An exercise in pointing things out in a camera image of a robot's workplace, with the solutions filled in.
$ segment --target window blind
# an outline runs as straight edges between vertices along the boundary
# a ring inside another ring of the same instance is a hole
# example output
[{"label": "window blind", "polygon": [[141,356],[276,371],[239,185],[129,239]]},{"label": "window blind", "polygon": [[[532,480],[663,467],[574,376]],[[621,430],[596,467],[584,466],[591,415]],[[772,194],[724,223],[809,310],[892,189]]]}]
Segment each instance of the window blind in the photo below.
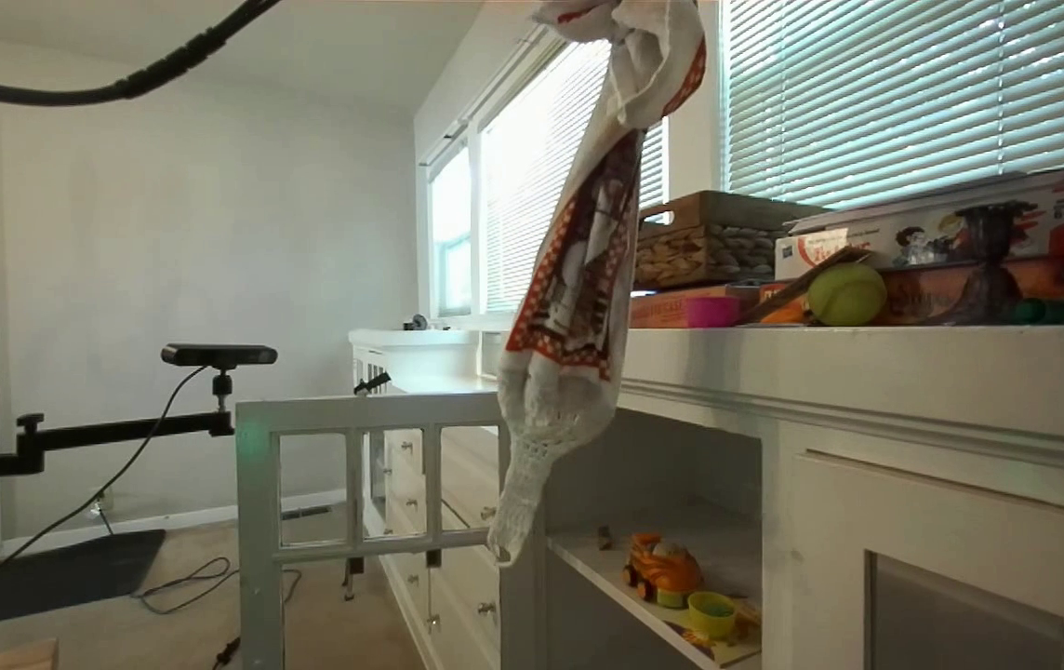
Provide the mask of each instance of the window blind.
[{"label": "window blind", "polygon": [[641,207],[669,199],[669,119],[656,121],[641,154]]},{"label": "window blind", "polygon": [[1064,3],[724,0],[730,189],[847,207],[1064,167]]},{"label": "window blind", "polygon": [[527,290],[539,239],[570,173],[584,121],[601,94],[605,44],[570,44],[479,134],[488,235],[488,312],[509,312]]}]

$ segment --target colorful packaging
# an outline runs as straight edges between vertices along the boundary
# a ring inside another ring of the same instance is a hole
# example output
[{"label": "colorful packaging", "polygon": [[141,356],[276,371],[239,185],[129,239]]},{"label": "colorful packaging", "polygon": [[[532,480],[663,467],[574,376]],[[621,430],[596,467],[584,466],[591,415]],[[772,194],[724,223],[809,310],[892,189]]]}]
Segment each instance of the colorful packaging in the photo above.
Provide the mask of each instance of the colorful packaging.
[{"label": "colorful packaging", "polygon": [[842,247],[864,247],[880,266],[962,264],[962,207],[1019,199],[1008,255],[1064,255],[1064,172],[997,173],[899,199],[804,214],[778,239],[778,280],[796,280]]}]

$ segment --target box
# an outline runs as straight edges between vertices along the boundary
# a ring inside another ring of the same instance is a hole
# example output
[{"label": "box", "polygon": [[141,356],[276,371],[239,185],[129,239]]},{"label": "box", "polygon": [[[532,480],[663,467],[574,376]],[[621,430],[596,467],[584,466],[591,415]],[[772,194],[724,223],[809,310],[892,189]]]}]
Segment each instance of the box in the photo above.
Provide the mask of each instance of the box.
[{"label": "box", "polygon": [[642,207],[634,290],[768,280],[778,235],[809,211],[718,189]]},{"label": "box", "polygon": [[1008,255],[1064,255],[1064,172],[997,173],[866,207],[804,214],[772,247],[778,280],[796,280],[842,247],[864,247],[880,266],[959,264],[969,206],[1019,199]]},{"label": "box", "polygon": [[633,296],[633,326],[734,326],[756,305],[756,290],[689,288]]}]

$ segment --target towel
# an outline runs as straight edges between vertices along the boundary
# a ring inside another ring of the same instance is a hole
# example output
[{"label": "towel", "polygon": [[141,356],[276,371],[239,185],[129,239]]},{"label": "towel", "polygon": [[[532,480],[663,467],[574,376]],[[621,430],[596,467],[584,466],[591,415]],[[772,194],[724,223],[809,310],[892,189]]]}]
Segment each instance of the towel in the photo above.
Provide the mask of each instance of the towel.
[{"label": "towel", "polygon": [[613,415],[641,242],[641,145],[705,69],[693,0],[544,0],[535,20],[570,39],[610,39],[610,67],[499,359],[512,457],[488,546],[503,567],[518,563],[553,460]]}]

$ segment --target window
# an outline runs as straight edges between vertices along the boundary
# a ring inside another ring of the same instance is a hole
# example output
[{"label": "window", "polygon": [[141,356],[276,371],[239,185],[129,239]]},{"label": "window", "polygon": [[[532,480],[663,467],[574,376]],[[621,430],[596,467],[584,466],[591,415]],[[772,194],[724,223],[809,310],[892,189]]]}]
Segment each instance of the window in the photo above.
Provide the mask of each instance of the window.
[{"label": "window", "polygon": [[1064,167],[1064,3],[723,0],[724,185],[847,207]]},{"label": "window", "polygon": [[[605,39],[563,49],[479,114],[426,180],[435,316],[509,316],[605,78]],[[667,199],[667,126],[642,140],[641,199]]]}]

